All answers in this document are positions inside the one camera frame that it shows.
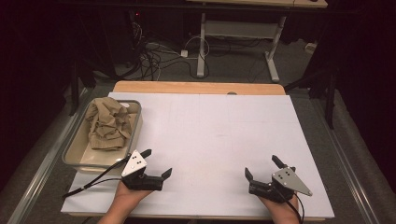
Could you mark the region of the person's left hand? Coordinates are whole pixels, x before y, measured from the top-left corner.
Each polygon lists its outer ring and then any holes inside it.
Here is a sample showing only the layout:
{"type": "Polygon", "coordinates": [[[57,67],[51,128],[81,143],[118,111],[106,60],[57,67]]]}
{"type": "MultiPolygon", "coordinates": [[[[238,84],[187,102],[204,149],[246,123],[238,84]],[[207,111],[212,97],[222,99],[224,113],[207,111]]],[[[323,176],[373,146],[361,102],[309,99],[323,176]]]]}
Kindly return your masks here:
{"type": "Polygon", "coordinates": [[[128,189],[122,182],[117,186],[114,202],[122,207],[136,207],[142,200],[148,197],[152,190],[128,189]]]}

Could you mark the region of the beige plastic bin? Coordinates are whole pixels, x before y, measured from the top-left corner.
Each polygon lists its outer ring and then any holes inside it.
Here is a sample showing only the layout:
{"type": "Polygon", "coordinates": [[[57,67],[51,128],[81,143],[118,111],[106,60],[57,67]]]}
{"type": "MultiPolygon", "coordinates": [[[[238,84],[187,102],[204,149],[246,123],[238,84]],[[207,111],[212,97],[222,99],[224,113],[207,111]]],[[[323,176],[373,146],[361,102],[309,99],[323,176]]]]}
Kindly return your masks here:
{"type": "Polygon", "coordinates": [[[131,117],[132,134],[124,142],[124,146],[111,150],[92,149],[89,141],[91,125],[84,117],[86,108],[62,155],[65,164],[83,174],[100,174],[136,149],[143,124],[141,104],[135,100],[119,100],[119,103],[126,107],[131,117]]]}

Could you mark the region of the black metal stand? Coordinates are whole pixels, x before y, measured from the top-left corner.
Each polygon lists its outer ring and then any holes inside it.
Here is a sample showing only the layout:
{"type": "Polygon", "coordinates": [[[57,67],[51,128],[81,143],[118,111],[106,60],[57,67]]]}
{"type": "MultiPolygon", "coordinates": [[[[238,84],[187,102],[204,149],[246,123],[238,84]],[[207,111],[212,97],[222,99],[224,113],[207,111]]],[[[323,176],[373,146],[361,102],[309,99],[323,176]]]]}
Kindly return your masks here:
{"type": "Polygon", "coordinates": [[[70,65],[71,75],[71,109],[70,116],[73,116],[79,105],[79,81],[87,88],[94,88],[96,81],[93,76],[92,66],[88,61],[82,59],[75,59],[70,65]]]}
{"type": "Polygon", "coordinates": [[[284,87],[285,92],[307,87],[310,98],[318,99],[324,96],[326,98],[324,118],[330,129],[333,129],[334,95],[338,72],[339,69],[336,67],[322,68],[312,75],[302,77],[284,87]]]}

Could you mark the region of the white metal desk frame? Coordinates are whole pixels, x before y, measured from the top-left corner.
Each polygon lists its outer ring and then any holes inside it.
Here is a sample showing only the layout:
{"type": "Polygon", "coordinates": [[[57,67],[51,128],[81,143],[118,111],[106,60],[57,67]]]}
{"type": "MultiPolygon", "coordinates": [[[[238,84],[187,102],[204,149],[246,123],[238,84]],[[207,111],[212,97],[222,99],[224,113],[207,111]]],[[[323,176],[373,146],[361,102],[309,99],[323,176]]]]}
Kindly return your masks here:
{"type": "Polygon", "coordinates": [[[277,23],[257,23],[257,22],[241,22],[241,21],[210,21],[206,18],[206,14],[201,15],[200,28],[200,48],[197,59],[198,77],[205,75],[205,46],[208,43],[205,40],[207,35],[212,36],[230,36],[230,37],[248,37],[270,39],[272,47],[264,52],[264,60],[267,65],[270,77],[274,83],[279,82],[279,75],[276,71],[274,56],[279,43],[282,31],[287,17],[282,16],[277,23]]]}

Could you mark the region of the beige pants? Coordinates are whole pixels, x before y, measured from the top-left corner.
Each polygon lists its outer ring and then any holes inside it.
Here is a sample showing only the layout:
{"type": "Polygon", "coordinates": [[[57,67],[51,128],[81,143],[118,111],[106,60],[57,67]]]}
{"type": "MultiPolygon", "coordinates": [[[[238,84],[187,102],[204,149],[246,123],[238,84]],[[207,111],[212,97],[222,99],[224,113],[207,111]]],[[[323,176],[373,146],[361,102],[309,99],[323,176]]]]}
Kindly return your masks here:
{"type": "Polygon", "coordinates": [[[118,150],[131,137],[128,109],[110,97],[93,99],[86,111],[89,143],[94,150],[118,150]]]}

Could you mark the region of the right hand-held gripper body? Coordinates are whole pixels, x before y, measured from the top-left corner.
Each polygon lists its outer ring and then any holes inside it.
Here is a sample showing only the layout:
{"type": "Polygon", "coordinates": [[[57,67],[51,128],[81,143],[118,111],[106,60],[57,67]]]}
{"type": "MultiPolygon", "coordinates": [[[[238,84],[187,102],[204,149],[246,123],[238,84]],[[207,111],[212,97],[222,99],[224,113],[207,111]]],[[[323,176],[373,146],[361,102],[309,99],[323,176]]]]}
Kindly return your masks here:
{"type": "Polygon", "coordinates": [[[263,197],[275,203],[289,201],[295,192],[312,196],[313,192],[291,169],[279,170],[272,174],[272,181],[263,183],[254,179],[248,182],[250,194],[263,197]]]}

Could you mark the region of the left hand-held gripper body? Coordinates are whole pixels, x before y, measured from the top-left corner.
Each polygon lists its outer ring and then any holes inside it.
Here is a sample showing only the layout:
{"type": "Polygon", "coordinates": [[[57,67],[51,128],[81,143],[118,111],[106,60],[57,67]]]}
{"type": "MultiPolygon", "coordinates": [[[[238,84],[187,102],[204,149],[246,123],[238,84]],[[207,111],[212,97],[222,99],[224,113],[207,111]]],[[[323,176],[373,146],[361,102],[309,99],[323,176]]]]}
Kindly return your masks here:
{"type": "Polygon", "coordinates": [[[134,150],[121,172],[121,182],[132,190],[162,190],[163,179],[161,176],[146,175],[145,170],[148,163],[141,152],[134,150]]]}

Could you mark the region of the person's right hand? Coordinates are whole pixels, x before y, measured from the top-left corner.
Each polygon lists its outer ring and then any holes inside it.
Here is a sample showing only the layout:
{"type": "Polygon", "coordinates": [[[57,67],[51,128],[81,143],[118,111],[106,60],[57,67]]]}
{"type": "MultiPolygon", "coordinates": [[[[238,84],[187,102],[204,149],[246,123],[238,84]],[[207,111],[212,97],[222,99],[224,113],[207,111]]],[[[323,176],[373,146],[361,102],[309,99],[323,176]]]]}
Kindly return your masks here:
{"type": "Polygon", "coordinates": [[[259,200],[268,209],[272,217],[285,217],[290,215],[296,215],[294,210],[287,203],[275,203],[263,197],[260,197],[259,200]]]}

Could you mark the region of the white table mat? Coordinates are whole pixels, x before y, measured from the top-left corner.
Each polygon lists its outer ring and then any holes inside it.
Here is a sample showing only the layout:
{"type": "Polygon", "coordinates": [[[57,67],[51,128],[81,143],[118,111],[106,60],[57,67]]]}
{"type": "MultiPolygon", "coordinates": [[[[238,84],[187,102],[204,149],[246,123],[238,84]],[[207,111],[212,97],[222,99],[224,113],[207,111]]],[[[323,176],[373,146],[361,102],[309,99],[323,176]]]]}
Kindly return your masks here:
{"type": "Polygon", "coordinates": [[[268,183],[278,156],[312,191],[301,198],[308,218],[331,218],[332,206],[293,103],[287,95],[114,92],[142,105],[137,149],[151,149],[147,174],[172,172],[134,217],[265,219],[245,172],[268,183]]]}

